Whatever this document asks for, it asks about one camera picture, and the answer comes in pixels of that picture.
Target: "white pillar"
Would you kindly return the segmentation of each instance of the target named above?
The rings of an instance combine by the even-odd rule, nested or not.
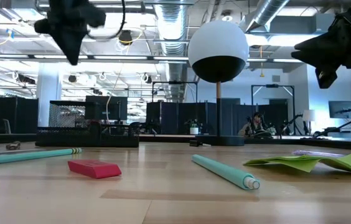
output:
[[[39,127],[49,126],[50,101],[61,100],[62,75],[60,63],[40,63],[37,79]]]

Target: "red eraser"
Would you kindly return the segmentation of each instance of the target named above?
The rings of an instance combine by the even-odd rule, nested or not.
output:
[[[96,179],[113,177],[121,174],[118,165],[94,159],[79,159],[68,161],[68,166],[72,172],[83,174]]]

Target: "monitor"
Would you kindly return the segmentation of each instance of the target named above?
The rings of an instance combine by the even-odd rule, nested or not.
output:
[[[96,119],[106,119],[106,102],[108,98],[109,96],[86,96],[86,102],[99,104],[99,117]],[[108,117],[110,120],[127,120],[127,97],[111,97],[108,105]]]
[[[351,118],[351,101],[330,101],[329,116],[330,118]]]

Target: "black and white sphere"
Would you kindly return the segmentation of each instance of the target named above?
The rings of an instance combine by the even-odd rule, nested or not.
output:
[[[235,78],[246,65],[249,46],[246,35],[234,23],[213,21],[192,36],[189,63],[201,79],[216,83]]]

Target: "green paper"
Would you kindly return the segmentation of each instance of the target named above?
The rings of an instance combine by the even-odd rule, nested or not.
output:
[[[245,163],[245,166],[263,165],[269,162],[283,164],[304,172],[311,172],[318,162],[335,169],[345,170],[351,172],[351,154],[335,158],[328,156],[279,156],[265,159],[253,159]]]

